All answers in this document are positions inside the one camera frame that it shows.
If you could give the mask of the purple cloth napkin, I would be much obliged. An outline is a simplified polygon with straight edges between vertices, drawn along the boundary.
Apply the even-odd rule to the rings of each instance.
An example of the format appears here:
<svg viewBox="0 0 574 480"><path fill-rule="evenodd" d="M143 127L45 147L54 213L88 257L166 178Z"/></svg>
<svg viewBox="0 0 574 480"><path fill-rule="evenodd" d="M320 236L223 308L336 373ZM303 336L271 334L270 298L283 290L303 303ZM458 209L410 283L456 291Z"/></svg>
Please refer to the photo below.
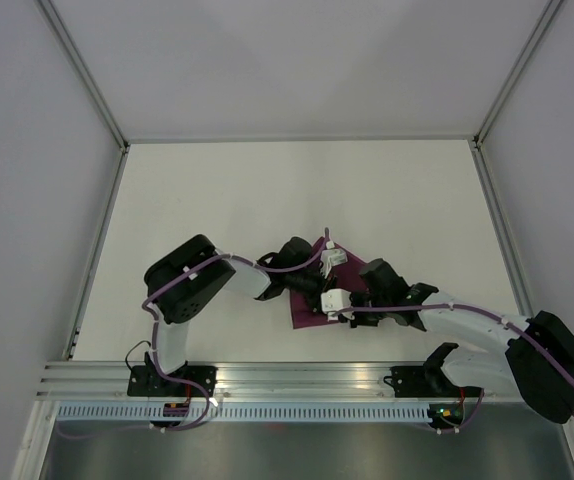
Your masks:
<svg viewBox="0 0 574 480"><path fill-rule="evenodd" d="M347 261L341 265L334 266L331 273L337 278L336 288L347 291L365 291L367 287L359 276L359 271L366 264L365 261L354 255L349 250ZM327 316L315 313L306 303L305 297L297 292L289 293L291 322L294 330L331 326L336 321L328 321Z"/></svg>

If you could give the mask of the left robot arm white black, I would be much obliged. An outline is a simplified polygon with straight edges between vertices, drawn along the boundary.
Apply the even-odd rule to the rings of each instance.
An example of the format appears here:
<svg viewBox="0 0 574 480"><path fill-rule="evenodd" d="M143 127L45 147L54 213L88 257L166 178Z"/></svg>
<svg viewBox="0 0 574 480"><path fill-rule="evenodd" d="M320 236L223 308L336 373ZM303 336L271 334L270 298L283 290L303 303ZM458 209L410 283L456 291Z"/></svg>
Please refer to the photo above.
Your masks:
<svg viewBox="0 0 574 480"><path fill-rule="evenodd" d="M317 247L294 236L279 251L249 260L197 234L155 262L144 274L147 297L142 304L153 317L151 385L165 396L183 389L186 325L223 290L256 301L272 300L288 290L319 310L329 277L325 251L334 247L326 231Z"/></svg>

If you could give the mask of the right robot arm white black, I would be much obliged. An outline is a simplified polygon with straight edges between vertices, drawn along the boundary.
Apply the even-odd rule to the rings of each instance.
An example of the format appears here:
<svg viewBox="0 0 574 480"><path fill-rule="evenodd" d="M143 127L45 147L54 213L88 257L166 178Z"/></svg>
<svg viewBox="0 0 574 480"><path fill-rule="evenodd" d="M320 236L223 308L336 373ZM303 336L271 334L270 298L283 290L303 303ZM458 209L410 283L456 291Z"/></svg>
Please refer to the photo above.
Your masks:
<svg viewBox="0 0 574 480"><path fill-rule="evenodd" d="M376 259L359 276L363 292L343 292L331 313L351 327L385 319L445 342L417 373L428 397L517 395L540 416L564 424L574 415L574 334L556 315L501 314L426 283L408 284Z"/></svg>

